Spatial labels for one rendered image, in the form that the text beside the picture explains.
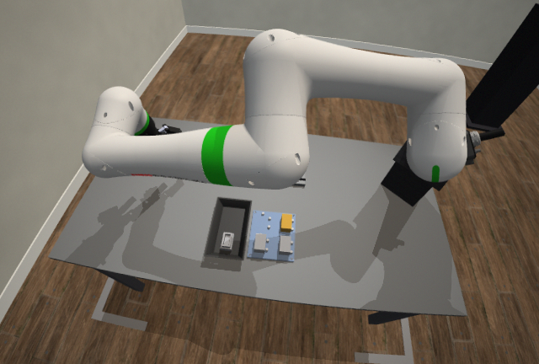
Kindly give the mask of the yellow block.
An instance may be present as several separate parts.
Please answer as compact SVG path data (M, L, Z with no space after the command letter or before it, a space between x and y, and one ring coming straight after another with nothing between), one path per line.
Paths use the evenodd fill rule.
M282 214L280 231L290 233L291 232L291 222L292 222L292 215L291 214Z

